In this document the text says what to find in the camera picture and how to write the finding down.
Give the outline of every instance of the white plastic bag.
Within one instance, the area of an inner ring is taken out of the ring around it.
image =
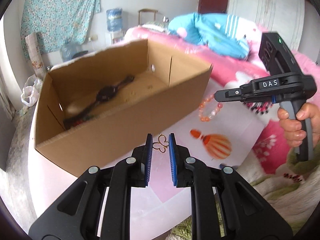
[[[21,101],[28,107],[33,106],[39,99],[42,80],[33,75],[27,79],[21,95]]]

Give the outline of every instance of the gold butterfly pendant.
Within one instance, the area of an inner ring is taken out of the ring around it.
[[[167,138],[162,133],[159,134],[158,141],[152,144],[153,149],[159,150],[161,153],[165,153],[169,146]]]

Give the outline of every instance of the finger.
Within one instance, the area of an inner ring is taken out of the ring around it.
[[[291,148],[298,147],[302,144],[302,141],[287,141]]]
[[[288,141],[301,141],[307,136],[307,133],[305,131],[297,131],[297,132],[284,132],[284,137]]]
[[[319,113],[318,106],[310,103],[305,103],[299,112],[297,112],[296,116],[298,120],[305,120],[307,118],[315,118]]]
[[[278,118],[280,120],[288,119],[289,118],[289,113],[286,110],[284,110],[281,107],[279,107],[279,109],[278,109]]]
[[[279,124],[287,132],[296,132],[302,129],[301,122],[298,120],[280,120]]]

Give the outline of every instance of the gray trigger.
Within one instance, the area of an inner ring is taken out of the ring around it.
[[[286,110],[289,114],[289,119],[291,120],[295,120],[296,119],[296,115],[294,113],[294,109],[293,109],[293,106],[292,106],[292,103],[291,101],[283,101],[283,102],[280,102],[280,107],[284,110]],[[294,148],[294,152],[296,154],[300,154],[300,149],[299,147],[295,147]]]

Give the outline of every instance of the hand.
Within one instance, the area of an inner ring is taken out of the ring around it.
[[[280,126],[284,129],[284,137],[287,139],[290,147],[298,147],[307,133],[302,129],[301,122],[307,118],[311,119],[313,147],[316,146],[320,139],[320,110],[318,106],[305,103],[296,114],[297,120],[290,120],[289,114],[282,108],[278,109],[278,118]]]

